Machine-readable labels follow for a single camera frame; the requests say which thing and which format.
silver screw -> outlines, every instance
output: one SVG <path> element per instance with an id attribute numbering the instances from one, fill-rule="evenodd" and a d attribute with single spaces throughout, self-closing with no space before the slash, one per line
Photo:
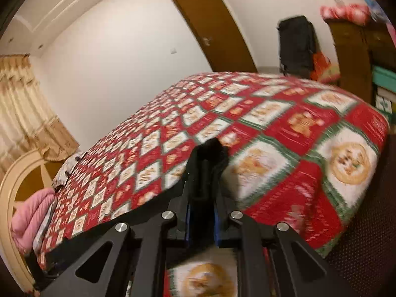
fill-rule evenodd
<path id="1" fill-rule="evenodd" d="M 127 228 L 128 228 L 128 225 L 126 223 L 121 222 L 121 223 L 116 224 L 116 230 L 118 232 L 124 232 Z"/>
<path id="2" fill-rule="evenodd" d="M 286 222 L 279 222 L 276 227 L 279 231 L 288 231 L 289 225 Z"/>
<path id="3" fill-rule="evenodd" d="M 164 212 L 162 212 L 162 214 L 161 214 L 161 216 L 162 216 L 165 220 L 172 219 L 174 215 L 175 215 L 175 214 L 174 214 L 172 211 L 164 211 Z"/>
<path id="4" fill-rule="evenodd" d="M 233 211 L 233 212 L 231 212 L 230 215 L 231 215 L 231 218 L 237 219 L 237 220 L 244 216 L 244 214 L 241 211 Z"/>

dresser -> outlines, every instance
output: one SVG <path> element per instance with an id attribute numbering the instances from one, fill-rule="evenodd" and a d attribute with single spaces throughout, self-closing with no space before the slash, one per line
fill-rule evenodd
<path id="1" fill-rule="evenodd" d="M 337 51 L 339 86 L 374 104 L 372 66 L 396 71 L 396 48 L 387 27 L 371 22 L 361 27 L 349 21 L 327 20 Z"/>

door handle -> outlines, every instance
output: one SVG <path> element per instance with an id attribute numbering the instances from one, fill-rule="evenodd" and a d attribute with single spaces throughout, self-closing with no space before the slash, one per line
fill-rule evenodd
<path id="1" fill-rule="evenodd" d="M 205 46 L 209 47 L 210 46 L 210 41 L 212 40 L 211 38 L 202 38 L 203 43 Z"/>

red patterned blanket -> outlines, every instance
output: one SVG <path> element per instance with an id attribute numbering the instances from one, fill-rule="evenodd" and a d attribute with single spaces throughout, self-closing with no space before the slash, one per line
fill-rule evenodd
<path id="1" fill-rule="evenodd" d="M 356 212 L 388 123 L 334 86 L 251 73 L 188 77 L 99 140 L 58 193 L 44 253 L 174 185 L 196 144 L 230 148 L 223 176 L 259 222 L 286 221 L 322 255 Z"/>

triangular cutout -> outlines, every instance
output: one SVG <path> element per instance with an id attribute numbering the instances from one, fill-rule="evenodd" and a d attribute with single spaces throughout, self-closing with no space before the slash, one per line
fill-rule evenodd
<path id="1" fill-rule="evenodd" d="M 303 281 L 312 282 L 325 275 L 322 267 L 305 251 L 303 247 L 301 247 L 298 242 L 292 242 L 291 246 Z"/>
<path id="2" fill-rule="evenodd" d="M 89 257 L 89 259 L 80 268 L 76 270 L 76 276 L 94 284 L 97 283 L 112 246 L 112 242 L 107 241 L 91 257 Z"/>

